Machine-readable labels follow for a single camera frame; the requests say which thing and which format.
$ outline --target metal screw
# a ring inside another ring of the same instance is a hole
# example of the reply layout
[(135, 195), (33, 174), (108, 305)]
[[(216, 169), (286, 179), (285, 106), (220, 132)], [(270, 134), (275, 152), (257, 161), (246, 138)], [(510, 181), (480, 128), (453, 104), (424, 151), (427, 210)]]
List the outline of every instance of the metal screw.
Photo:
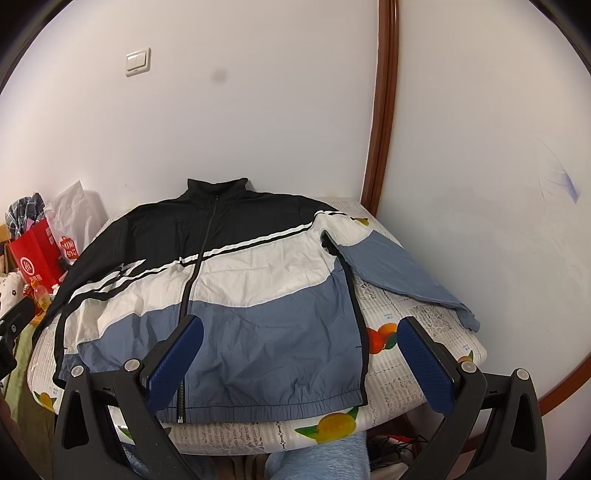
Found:
[(520, 368), (519, 370), (517, 370), (517, 376), (522, 380), (529, 380), (530, 379), (530, 374), (528, 373), (527, 370), (524, 370), (523, 368)]
[(132, 358), (131, 360), (127, 360), (125, 362), (124, 365), (125, 369), (128, 372), (133, 372), (134, 370), (137, 370), (139, 367), (139, 360), (136, 360), (135, 358)]
[(462, 370), (467, 374), (472, 374), (476, 371), (476, 365), (473, 362), (462, 362)]
[(82, 375), (82, 372), (84, 371), (84, 367), (82, 365), (76, 365), (73, 369), (72, 369), (72, 376), (73, 377), (79, 377)]

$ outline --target brown wooden trim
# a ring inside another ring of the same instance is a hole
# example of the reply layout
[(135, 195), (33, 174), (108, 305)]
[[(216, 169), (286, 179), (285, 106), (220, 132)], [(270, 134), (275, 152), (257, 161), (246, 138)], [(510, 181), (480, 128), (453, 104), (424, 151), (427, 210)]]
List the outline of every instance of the brown wooden trim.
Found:
[(374, 117), (369, 137), (361, 205), (376, 215), (382, 193), (396, 99), (398, 74), (398, 0), (379, 0), (378, 68)]
[[(368, 162), (363, 180), (361, 204), (371, 213), (378, 212), (382, 193), (396, 99), (398, 75), (398, 0), (379, 0), (378, 68), (375, 79), (374, 117), (369, 137)], [(567, 378), (539, 402), (542, 415), (554, 410), (591, 378), (591, 353)], [(482, 435), (466, 442), (463, 452), (478, 448)]]
[[(540, 413), (546, 415), (554, 410), (558, 405), (567, 400), (579, 388), (581, 388), (591, 378), (591, 353), (568, 377), (562, 380), (550, 392), (544, 395), (538, 405)], [(462, 452), (476, 450), (482, 442), (483, 435), (477, 435), (466, 442)]]

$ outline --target bedsheet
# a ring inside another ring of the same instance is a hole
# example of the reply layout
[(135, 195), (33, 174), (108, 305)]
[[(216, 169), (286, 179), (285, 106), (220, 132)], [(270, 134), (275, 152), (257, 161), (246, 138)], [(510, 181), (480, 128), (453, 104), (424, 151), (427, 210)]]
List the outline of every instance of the bedsheet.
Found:
[[(361, 222), (368, 222), (369, 226), (398, 243), (359, 202), (332, 197), (320, 200)], [(293, 450), (327, 442), (335, 436), (368, 430), (418, 407), (425, 398), (396, 345), (396, 324), (406, 316), (416, 317), (429, 335), (436, 342), (443, 343), (455, 358), (471, 356), (477, 365), (486, 359), (484, 347), (473, 332), (461, 326), (455, 311), (392, 294), (357, 276), (355, 292), (366, 327), (371, 330), (370, 350), (375, 352), (369, 356), (365, 377), (366, 406), (302, 420), (163, 424), (179, 451), (195, 455), (251, 455)], [(39, 338), (27, 380), (35, 400), (57, 413), (63, 390), (51, 380), (55, 370), (53, 342), (56, 326), (57, 318)], [(119, 438), (133, 443), (121, 411), (116, 407), (110, 407), (110, 411)]]

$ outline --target jacket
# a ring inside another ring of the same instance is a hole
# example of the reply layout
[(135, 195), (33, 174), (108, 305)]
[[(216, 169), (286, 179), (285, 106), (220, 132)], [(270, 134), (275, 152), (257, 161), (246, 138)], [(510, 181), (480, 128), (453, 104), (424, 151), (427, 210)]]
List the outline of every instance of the jacket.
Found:
[(278, 421), (366, 404), (369, 340), (353, 273), (471, 312), (396, 243), (331, 206), (189, 180), (177, 199), (112, 222), (70, 269), (47, 323), (54, 381), (143, 358), (194, 314), (204, 341), (162, 421)]

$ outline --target black jacket collar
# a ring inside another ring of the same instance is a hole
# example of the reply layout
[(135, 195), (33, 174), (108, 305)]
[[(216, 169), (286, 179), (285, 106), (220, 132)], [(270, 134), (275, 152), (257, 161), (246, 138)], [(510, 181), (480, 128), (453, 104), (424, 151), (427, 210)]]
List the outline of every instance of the black jacket collar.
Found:
[(181, 197), (183, 199), (215, 198), (229, 200), (241, 197), (246, 192), (248, 179), (225, 181), (223, 183), (208, 183), (201, 180), (187, 180), (189, 188)]

